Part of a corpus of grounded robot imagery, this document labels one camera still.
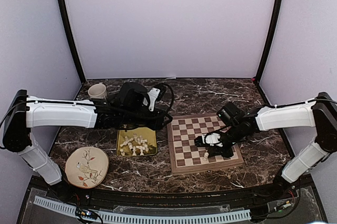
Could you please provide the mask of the white chess king piece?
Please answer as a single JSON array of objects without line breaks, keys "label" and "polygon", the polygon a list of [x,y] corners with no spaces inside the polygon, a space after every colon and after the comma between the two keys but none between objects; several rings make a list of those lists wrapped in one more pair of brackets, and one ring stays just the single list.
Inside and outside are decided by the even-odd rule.
[{"label": "white chess king piece", "polygon": [[203,161],[204,161],[205,163],[209,163],[209,153],[208,153],[208,152],[205,152],[205,153],[204,153]]}]

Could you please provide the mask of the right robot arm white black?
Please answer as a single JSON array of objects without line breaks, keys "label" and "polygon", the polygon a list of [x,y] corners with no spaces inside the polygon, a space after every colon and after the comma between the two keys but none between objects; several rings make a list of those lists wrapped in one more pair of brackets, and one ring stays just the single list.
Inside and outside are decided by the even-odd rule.
[{"label": "right robot arm white black", "polygon": [[229,157],[232,146],[246,136],[272,129],[311,127],[316,136],[285,164],[273,179],[269,195],[281,199],[299,177],[336,152],[336,102],[326,92],[293,104],[264,105],[248,112],[227,102],[216,114],[223,128],[195,138],[196,147],[210,147],[211,155]]}]

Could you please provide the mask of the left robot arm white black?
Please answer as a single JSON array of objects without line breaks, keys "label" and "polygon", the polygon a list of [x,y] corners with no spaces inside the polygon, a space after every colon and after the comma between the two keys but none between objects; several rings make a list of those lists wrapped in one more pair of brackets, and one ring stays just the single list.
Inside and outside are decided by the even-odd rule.
[{"label": "left robot arm white black", "polygon": [[157,98],[148,104],[126,108],[104,99],[82,101],[49,100],[29,96],[19,90],[1,121],[2,149],[17,153],[36,171],[63,201],[74,197],[66,175],[38,145],[31,132],[41,126],[76,126],[89,129],[133,130],[146,127],[157,131],[172,121],[169,110],[154,107]]}]

